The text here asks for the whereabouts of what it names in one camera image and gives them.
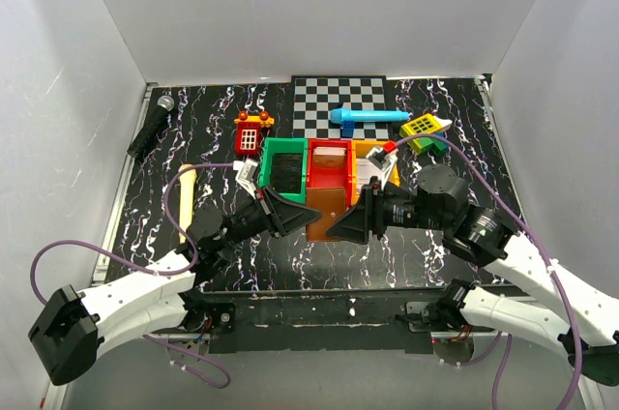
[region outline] marble tabletop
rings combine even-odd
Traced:
[[[477,164],[501,197],[519,213],[512,182],[506,169],[488,112],[474,78],[387,80],[388,108],[410,111],[415,116],[433,113],[453,120],[448,138]],[[153,89],[151,107],[159,96],[174,98],[178,108],[168,120],[157,148],[133,166],[114,252],[141,265],[165,255],[178,243],[162,213],[162,194],[182,163],[232,162],[236,159],[234,118],[240,110],[268,110],[276,124],[269,135],[291,137],[293,87],[290,83],[180,86]],[[444,162],[471,182],[470,198],[494,208],[494,202],[462,161],[453,154],[436,159],[414,157],[400,148],[398,168],[402,186],[411,189],[414,174],[422,166]],[[248,195],[235,185],[234,172],[209,169],[198,175],[195,205],[212,203],[233,213]],[[178,192],[170,198],[178,212]],[[483,270],[451,256],[441,245],[441,233],[420,229],[390,228],[381,241],[367,246],[351,243],[308,243],[304,230],[282,239],[264,233],[227,250],[230,260],[223,273],[204,285],[209,291],[381,289],[436,287],[452,278],[502,282]],[[111,263],[106,280],[128,270]]]

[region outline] gray floor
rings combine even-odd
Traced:
[[[477,350],[487,345],[482,340]],[[440,365],[435,357],[393,351],[224,355],[233,382],[218,391],[170,366],[163,349],[139,339],[112,350],[72,383],[62,408],[489,409],[504,342],[486,361],[463,369]],[[570,369],[558,356],[515,340],[500,408],[555,408],[569,380]],[[584,408],[579,395],[569,408]]]

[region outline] black and white checkered board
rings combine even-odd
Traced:
[[[329,112],[342,103],[351,110],[385,110],[383,78],[294,78],[294,137],[339,139]],[[389,139],[386,123],[357,123],[353,139]]]

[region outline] black microphone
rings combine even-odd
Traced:
[[[144,126],[127,149],[127,154],[137,160],[146,157],[152,150],[157,134],[167,123],[167,116],[173,108],[174,100],[170,96],[161,96],[153,111],[144,120]]]

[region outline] wooden stick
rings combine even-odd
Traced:
[[[181,165],[179,171],[183,171],[189,164]],[[197,173],[195,170],[190,170],[183,173],[180,177],[181,182],[181,212],[178,218],[178,223],[183,228],[183,231],[187,231],[193,219],[193,188],[195,187],[195,181],[197,180]],[[185,242],[185,236],[179,233],[179,239],[181,244]]]

